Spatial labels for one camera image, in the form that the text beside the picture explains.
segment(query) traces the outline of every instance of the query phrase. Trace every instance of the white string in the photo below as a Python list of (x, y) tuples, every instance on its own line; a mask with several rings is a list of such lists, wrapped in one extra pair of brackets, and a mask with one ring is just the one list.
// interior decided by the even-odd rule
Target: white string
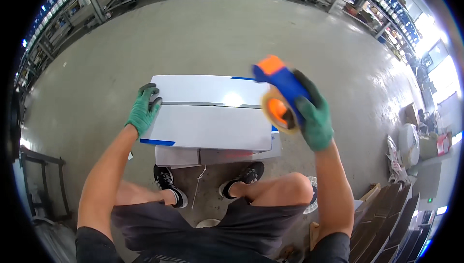
[(195, 189), (194, 201), (192, 202), (192, 209), (194, 208), (194, 205), (195, 205), (195, 198), (197, 197), (197, 191), (198, 191), (198, 185), (200, 184), (200, 179), (203, 177), (203, 174), (205, 173), (205, 171), (206, 171), (206, 165), (205, 165), (205, 169), (203, 169), (203, 172), (197, 178), (197, 188)]

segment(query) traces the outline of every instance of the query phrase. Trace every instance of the knee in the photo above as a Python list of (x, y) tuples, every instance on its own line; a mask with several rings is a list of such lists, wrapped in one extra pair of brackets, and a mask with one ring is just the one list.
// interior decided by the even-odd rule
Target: knee
[(286, 195), (295, 204), (309, 204), (313, 198), (311, 181), (302, 173), (289, 173), (284, 176)]

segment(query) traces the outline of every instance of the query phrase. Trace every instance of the hand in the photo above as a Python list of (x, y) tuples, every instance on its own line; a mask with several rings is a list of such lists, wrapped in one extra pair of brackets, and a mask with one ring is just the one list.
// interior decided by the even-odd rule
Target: hand
[(312, 151), (321, 151), (328, 147), (334, 130), (330, 120), (327, 101), (319, 93), (313, 82), (299, 70), (294, 70), (295, 78), (310, 94), (312, 103), (303, 96), (295, 99), (295, 105), (305, 119), (301, 133)]
[(151, 123), (154, 121), (161, 107), (161, 97), (156, 98), (153, 103), (149, 103), (151, 95), (160, 92), (159, 89), (155, 87), (156, 84), (149, 84), (149, 86), (151, 87), (144, 86), (139, 89), (137, 99), (134, 106), (132, 106), (129, 119), (125, 124), (131, 124), (137, 129), (138, 138), (150, 128)]

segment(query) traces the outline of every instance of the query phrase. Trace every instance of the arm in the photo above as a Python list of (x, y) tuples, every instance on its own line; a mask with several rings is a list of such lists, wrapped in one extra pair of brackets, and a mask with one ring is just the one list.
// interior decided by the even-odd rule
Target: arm
[(132, 144), (148, 130), (156, 117), (161, 98), (157, 98), (152, 107), (148, 103), (151, 95), (158, 92), (154, 87), (139, 90), (126, 126), (87, 176), (79, 201), (78, 228), (96, 229), (112, 240), (110, 216), (127, 157)]
[(305, 118), (303, 137), (316, 156), (317, 205), (321, 221), (317, 241), (336, 232), (350, 237), (355, 218), (355, 203), (333, 140), (334, 131), (327, 101), (305, 75), (298, 70), (295, 70), (294, 75), (311, 97), (311, 102), (299, 97), (295, 104)]
[(321, 226), (317, 241), (335, 232), (350, 237), (355, 222), (355, 203), (335, 141), (331, 139), (328, 147), (316, 151), (315, 155)]
[(137, 137), (137, 129), (128, 124), (90, 171), (79, 202), (78, 228), (91, 227), (112, 240), (109, 229), (110, 214), (129, 151)]

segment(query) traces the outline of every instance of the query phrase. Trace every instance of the forearm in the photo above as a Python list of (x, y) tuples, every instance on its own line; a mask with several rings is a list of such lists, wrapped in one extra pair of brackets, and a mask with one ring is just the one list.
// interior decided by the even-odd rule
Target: forearm
[(353, 192), (345, 176), (335, 141), (315, 152), (317, 204), (324, 235), (342, 231), (351, 236), (355, 217)]
[(109, 223), (127, 157), (137, 137), (137, 129), (128, 124), (90, 171), (79, 202), (78, 227), (99, 229), (93, 225)]

